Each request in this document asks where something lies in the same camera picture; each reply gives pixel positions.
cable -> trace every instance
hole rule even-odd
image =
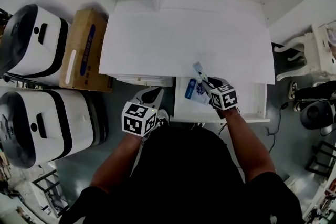
[[[279,122],[278,122],[278,126],[276,128],[276,130],[272,133],[269,132],[269,128],[267,128],[267,136],[270,136],[270,135],[273,135],[273,144],[271,146],[271,148],[269,149],[268,153],[271,153],[272,149],[274,148],[274,145],[275,145],[275,135],[279,132],[279,129],[280,129],[280,123],[281,123],[281,110],[285,109],[288,107],[289,103],[294,103],[295,101],[289,101],[289,102],[286,102],[286,103],[283,103],[279,109]]]
[[[218,132],[218,137],[221,135],[222,130],[224,130],[225,126],[227,126],[227,123],[225,123],[222,128],[220,128],[220,131]]]
[[[43,173],[40,174],[40,175],[38,175],[38,177],[37,177],[37,178],[40,178],[40,176],[44,174],[44,169],[43,169],[42,166],[40,166],[40,165],[38,165],[38,167],[40,167],[40,168],[42,169],[42,171],[43,171]]]

cardboard box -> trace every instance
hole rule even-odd
[[[106,24],[94,9],[76,12],[63,57],[60,87],[113,91],[113,78],[98,74]]]

person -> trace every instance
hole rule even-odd
[[[336,81],[328,81],[316,87],[307,87],[299,89],[295,81],[289,85],[288,99],[294,100],[293,109],[300,112],[314,101],[305,101],[305,99],[327,99],[330,100],[336,93]],[[331,104],[336,104],[336,100],[330,100]]]
[[[198,125],[172,128],[160,110],[133,172],[142,137],[126,133],[60,224],[263,224],[274,216],[277,224],[302,223],[299,201],[276,174],[268,150],[237,109],[221,113],[245,183],[223,140]]]

gray floor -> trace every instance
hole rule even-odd
[[[286,53],[274,55],[276,74],[297,68],[297,63],[286,62],[287,55]],[[284,102],[288,101],[287,94],[290,81],[290,78],[285,78],[280,82],[276,82],[274,86],[267,87],[267,117],[271,119],[270,123],[254,123],[250,125],[267,148],[270,148],[273,143],[273,137],[267,136],[267,127],[271,132],[277,128],[279,108]],[[312,79],[308,76],[297,78],[296,81],[300,88],[311,86],[312,83]],[[60,182],[70,204],[75,202],[80,192],[89,185],[95,170],[122,139],[124,134],[121,131],[121,111],[125,102],[130,100],[141,88],[140,86],[116,82],[113,94],[102,94],[109,119],[109,136],[107,141],[100,146],[86,149],[56,161]],[[321,177],[306,172],[304,168],[312,156],[311,146],[317,145],[323,138],[327,142],[335,144],[336,136],[331,134],[327,137],[322,137],[318,130],[306,130],[300,123],[299,113],[294,113],[292,105],[290,103],[289,107],[281,112],[280,130],[276,135],[271,157],[278,174],[283,180],[289,176],[297,179],[296,193],[304,211],[321,181]],[[165,88],[162,107],[172,113],[172,88]],[[215,133],[218,133],[221,128],[219,124],[207,124],[205,127]],[[232,158],[236,162],[227,129],[222,131],[220,137],[227,143],[232,153]]]

chair leg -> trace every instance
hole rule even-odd
[[[306,168],[306,171],[312,172],[312,173],[320,175],[320,176],[325,176],[325,177],[330,176],[330,173],[321,172],[321,171],[314,170],[314,169],[311,169],[311,168]]]
[[[331,148],[333,151],[336,151],[336,147],[334,147],[333,145],[330,145],[329,143],[327,143],[326,141],[322,141],[321,146],[325,145],[328,148]]]
[[[333,169],[333,167],[330,167],[329,165],[326,165],[324,163],[321,163],[321,162],[318,162],[317,159],[315,160],[316,164],[324,167],[324,168],[327,168],[327,169]]]
[[[280,81],[280,80],[282,80],[283,78],[286,78],[286,77],[304,76],[304,75],[307,75],[307,74],[311,73],[312,71],[315,71],[315,68],[311,67],[310,65],[305,65],[302,68],[279,74],[279,75],[276,76],[276,79],[277,79],[277,81]]]
[[[317,164],[320,165],[320,163],[317,162],[317,158],[316,158],[316,156],[313,156],[313,157],[310,159],[310,161],[309,161],[309,163],[307,164],[307,166],[305,167],[305,170],[306,170],[306,171],[315,173],[315,174],[317,174],[317,175],[325,176],[325,177],[330,176],[330,173],[321,172],[321,171],[318,171],[318,170],[315,170],[315,169],[310,168],[310,166],[313,164],[313,162],[316,162]]]
[[[329,156],[329,157],[332,157],[332,158],[336,159],[336,156],[333,155],[332,153],[326,152],[326,151],[324,151],[320,148],[317,148],[315,146],[313,146],[313,151],[314,151],[315,155],[317,155],[319,152],[321,152],[321,153],[325,154],[326,156]]]
[[[298,45],[298,44],[304,44],[305,42],[307,42],[307,37],[303,36],[303,37],[296,37],[293,38],[291,41],[289,41],[287,44],[285,44],[282,48],[279,47],[274,47],[274,51],[275,52],[284,52],[286,50],[289,50],[291,48],[293,48],[294,46]],[[298,51],[304,52],[304,48],[295,48]]]
[[[299,57],[304,57],[305,56],[305,53],[304,52],[298,52],[297,54],[295,54],[292,58],[287,58],[287,61],[294,61],[296,59],[298,59]]]

